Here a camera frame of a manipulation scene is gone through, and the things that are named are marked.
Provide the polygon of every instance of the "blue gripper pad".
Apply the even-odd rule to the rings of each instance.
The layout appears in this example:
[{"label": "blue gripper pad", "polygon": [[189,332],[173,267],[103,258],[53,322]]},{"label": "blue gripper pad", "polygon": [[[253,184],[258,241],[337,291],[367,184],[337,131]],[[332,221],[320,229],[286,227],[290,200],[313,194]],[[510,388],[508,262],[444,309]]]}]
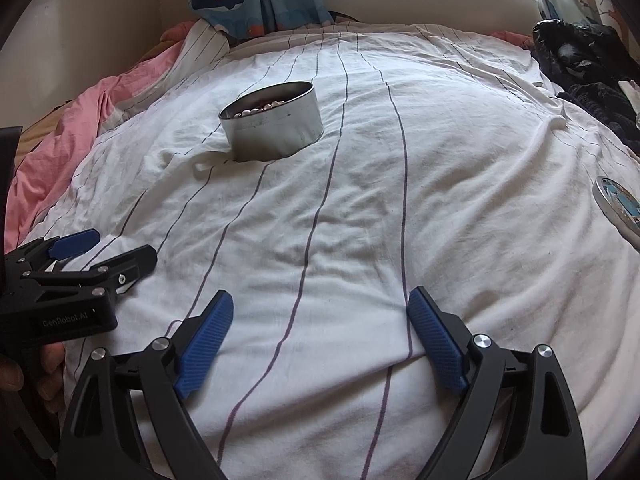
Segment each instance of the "blue gripper pad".
[{"label": "blue gripper pad", "polygon": [[234,302],[231,295],[225,292],[202,321],[180,358],[180,375],[174,383],[174,389],[181,399],[186,399],[191,392],[199,390],[204,383],[233,320]]},{"label": "blue gripper pad", "polygon": [[417,288],[409,295],[406,312],[443,386],[457,395],[464,393],[469,384],[462,352]]},{"label": "blue gripper pad", "polygon": [[100,242],[100,233],[95,229],[87,229],[53,242],[49,248],[49,257],[54,260],[66,260],[84,254]]}]

